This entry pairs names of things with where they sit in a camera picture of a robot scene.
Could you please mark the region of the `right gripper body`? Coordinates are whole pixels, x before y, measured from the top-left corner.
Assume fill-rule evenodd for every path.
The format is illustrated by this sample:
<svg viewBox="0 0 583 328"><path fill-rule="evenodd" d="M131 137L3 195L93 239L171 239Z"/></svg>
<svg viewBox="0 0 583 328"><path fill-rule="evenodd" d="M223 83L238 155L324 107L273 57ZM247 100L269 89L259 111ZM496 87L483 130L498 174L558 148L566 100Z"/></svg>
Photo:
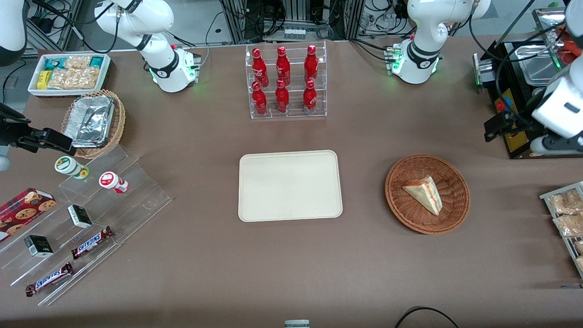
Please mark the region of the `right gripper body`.
<svg viewBox="0 0 583 328"><path fill-rule="evenodd" d="M21 123L15 121L1 120L0 123L0 145L7 147L20 147Z"/></svg>

